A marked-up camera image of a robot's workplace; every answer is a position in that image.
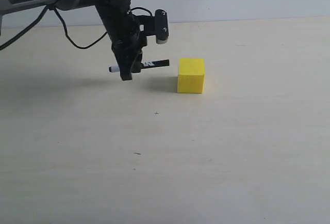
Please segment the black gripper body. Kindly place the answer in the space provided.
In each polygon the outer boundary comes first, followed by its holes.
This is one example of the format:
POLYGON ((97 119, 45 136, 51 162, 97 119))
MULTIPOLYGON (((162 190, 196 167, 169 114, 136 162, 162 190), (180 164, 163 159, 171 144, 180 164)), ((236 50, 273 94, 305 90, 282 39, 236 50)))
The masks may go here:
POLYGON ((117 61, 135 61, 147 45, 138 16, 132 12, 113 12, 109 18, 111 49, 117 61))

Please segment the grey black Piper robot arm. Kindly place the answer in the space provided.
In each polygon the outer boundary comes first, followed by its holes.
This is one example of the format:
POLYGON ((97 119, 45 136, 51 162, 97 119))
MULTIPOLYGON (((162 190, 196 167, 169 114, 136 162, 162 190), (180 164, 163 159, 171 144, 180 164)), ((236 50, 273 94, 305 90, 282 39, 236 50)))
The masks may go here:
POLYGON ((131 12, 131 0, 1 0, 1 15, 22 10, 43 7, 39 16, 24 30, 1 45, 5 49, 13 44, 30 29, 37 25, 48 10, 57 13, 94 6, 102 20, 107 35, 111 40, 114 53, 123 81, 132 80, 134 73, 141 71, 142 48, 140 26, 131 12))

